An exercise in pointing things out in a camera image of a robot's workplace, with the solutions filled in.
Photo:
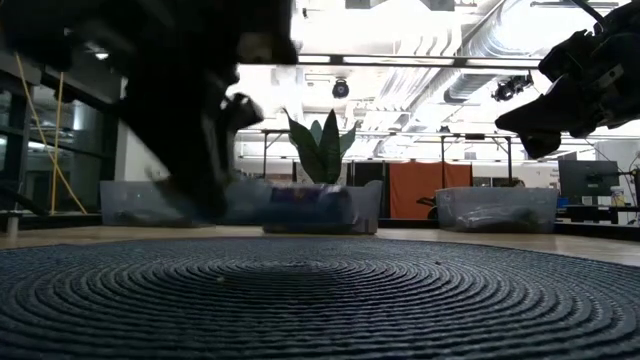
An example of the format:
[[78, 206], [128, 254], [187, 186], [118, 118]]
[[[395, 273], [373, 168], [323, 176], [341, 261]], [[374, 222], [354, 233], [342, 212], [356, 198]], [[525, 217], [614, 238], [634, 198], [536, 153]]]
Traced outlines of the black desk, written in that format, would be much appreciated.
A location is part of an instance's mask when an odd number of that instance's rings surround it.
[[558, 235], [640, 241], [640, 220], [621, 224], [619, 215], [640, 215], [636, 206], [566, 205], [557, 210], [554, 233]]

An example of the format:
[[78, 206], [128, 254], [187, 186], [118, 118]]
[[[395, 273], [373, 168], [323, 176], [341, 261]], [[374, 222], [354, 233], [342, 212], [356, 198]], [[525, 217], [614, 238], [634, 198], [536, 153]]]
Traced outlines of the black metal frame table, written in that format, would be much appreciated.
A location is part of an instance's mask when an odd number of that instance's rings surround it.
[[343, 160], [498, 164], [513, 180], [516, 143], [509, 134], [358, 131]]

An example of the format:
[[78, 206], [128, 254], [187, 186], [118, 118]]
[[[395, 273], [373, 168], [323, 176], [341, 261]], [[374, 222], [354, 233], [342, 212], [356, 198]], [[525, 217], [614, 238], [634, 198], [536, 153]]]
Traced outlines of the orange partition panel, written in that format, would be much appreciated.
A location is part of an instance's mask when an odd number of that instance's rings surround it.
[[434, 197], [436, 191], [472, 185], [472, 166], [437, 163], [392, 163], [389, 165], [390, 214], [393, 219], [425, 219], [429, 208], [416, 203]]

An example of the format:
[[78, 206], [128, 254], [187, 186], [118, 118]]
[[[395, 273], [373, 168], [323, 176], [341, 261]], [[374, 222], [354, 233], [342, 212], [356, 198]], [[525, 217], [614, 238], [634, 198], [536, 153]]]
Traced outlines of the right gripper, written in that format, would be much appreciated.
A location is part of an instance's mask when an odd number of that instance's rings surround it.
[[541, 158], [557, 150], [563, 132], [584, 138], [640, 117], [640, 35], [613, 35], [590, 60], [580, 80], [563, 75], [544, 95], [499, 116], [497, 127], [519, 133], [527, 154]]

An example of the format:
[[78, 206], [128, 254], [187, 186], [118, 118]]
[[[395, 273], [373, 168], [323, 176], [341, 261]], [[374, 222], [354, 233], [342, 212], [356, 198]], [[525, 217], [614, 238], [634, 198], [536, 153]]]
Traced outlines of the round dark woven placemat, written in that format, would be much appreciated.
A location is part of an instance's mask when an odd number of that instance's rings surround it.
[[640, 360], [640, 268], [385, 239], [0, 250], [0, 360]]

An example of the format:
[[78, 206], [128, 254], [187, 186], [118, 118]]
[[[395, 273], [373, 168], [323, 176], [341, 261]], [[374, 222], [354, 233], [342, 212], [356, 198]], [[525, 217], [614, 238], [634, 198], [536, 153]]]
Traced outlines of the clear plastic bin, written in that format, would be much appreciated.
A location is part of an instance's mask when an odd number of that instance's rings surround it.
[[213, 224], [220, 218], [192, 222], [171, 206], [164, 180], [102, 181], [102, 223], [107, 226], [192, 228]]
[[347, 202], [349, 201], [356, 211], [356, 219], [351, 224], [321, 224], [321, 223], [276, 223], [271, 213], [276, 204], [268, 200], [267, 204], [259, 211], [259, 221], [267, 233], [285, 234], [331, 234], [331, 235], [373, 235], [378, 230], [378, 219], [382, 201], [383, 182], [373, 180], [363, 186], [340, 185], [311, 185], [294, 184], [288, 186], [339, 186], [347, 193], [343, 196], [330, 197], [320, 202]]
[[457, 231], [455, 218], [482, 207], [525, 206], [533, 209], [545, 223], [537, 233], [551, 233], [556, 222], [559, 192], [550, 188], [455, 187], [436, 192], [438, 222], [443, 230]]

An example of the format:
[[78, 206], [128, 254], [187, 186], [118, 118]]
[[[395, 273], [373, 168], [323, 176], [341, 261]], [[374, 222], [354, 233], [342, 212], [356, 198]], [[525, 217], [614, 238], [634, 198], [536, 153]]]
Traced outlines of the overhead frame light bar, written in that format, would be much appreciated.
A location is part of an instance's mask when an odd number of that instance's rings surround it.
[[300, 65], [370, 66], [370, 67], [423, 67], [455, 69], [536, 69], [539, 58], [530, 57], [462, 57], [462, 56], [400, 56], [400, 55], [340, 55], [303, 54]]

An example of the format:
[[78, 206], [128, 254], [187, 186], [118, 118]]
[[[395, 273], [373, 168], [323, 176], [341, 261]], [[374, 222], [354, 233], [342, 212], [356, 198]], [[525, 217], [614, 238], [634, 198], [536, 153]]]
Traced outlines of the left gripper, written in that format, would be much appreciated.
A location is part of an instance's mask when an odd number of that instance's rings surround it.
[[[226, 94], [236, 81], [200, 66], [146, 66], [127, 81], [124, 122], [167, 168], [165, 198], [192, 222], [226, 213], [235, 136], [264, 120], [249, 96]], [[194, 175], [194, 203], [173, 175]]]

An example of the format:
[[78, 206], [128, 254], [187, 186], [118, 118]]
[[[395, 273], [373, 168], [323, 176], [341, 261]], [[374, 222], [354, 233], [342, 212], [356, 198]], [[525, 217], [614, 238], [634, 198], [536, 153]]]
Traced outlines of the black computer monitor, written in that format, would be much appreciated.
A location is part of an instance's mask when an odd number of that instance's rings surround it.
[[583, 197], [609, 197], [619, 186], [617, 163], [613, 161], [560, 160], [560, 195], [578, 204]]

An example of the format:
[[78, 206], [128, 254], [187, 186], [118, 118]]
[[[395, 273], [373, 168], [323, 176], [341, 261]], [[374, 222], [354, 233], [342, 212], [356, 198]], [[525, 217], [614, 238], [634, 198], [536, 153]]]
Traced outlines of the green snake plant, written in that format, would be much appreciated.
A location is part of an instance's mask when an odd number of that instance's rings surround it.
[[342, 160], [355, 141], [356, 128], [340, 134], [337, 116], [331, 110], [321, 126], [315, 121], [310, 128], [293, 120], [285, 112], [289, 124], [289, 139], [298, 152], [299, 162], [315, 184], [337, 184], [342, 172]]

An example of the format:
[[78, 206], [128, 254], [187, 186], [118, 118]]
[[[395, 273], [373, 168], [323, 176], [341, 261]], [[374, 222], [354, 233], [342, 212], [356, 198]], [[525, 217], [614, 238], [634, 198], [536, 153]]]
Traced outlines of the black ceiling spotlight cluster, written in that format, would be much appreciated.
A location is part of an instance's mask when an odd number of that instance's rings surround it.
[[515, 95], [522, 93], [525, 89], [534, 84], [531, 73], [526, 75], [514, 75], [497, 82], [496, 89], [491, 97], [497, 102], [511, 100]]

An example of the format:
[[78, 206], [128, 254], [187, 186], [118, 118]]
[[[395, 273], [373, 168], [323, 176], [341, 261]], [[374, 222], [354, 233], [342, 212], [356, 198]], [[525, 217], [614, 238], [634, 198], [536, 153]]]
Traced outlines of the black ceiling track fixture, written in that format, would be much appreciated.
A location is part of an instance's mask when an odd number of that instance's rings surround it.
[[[587, 1], [587, 4], [596, 10], [614, 9], [619, 6], [618, 2], [611, 1]], [[540, 8], [578, 8], [578, 5], [571, 0], [532, 1], [530, 6]]]

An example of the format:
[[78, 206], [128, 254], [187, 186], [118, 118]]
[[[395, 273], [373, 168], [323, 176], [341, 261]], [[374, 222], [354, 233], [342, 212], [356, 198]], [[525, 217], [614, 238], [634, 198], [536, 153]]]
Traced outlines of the black aluminium table frame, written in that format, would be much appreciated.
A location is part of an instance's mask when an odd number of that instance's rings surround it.
[[19, 230], [27, 154], [26, 99], [6, 91], [0, 94], [0, 230], [15, 238]]

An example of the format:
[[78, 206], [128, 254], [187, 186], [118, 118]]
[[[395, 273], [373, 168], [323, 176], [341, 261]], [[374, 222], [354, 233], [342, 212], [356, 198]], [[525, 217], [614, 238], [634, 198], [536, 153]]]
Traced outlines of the person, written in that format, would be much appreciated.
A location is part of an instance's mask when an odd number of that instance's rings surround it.
[[422, 206], [427, 206], [429, 208], [427, 214], [428, 220], [438, 219], [438, 208], [435, 197], [421, 197], [416, 201], [416, 203]]

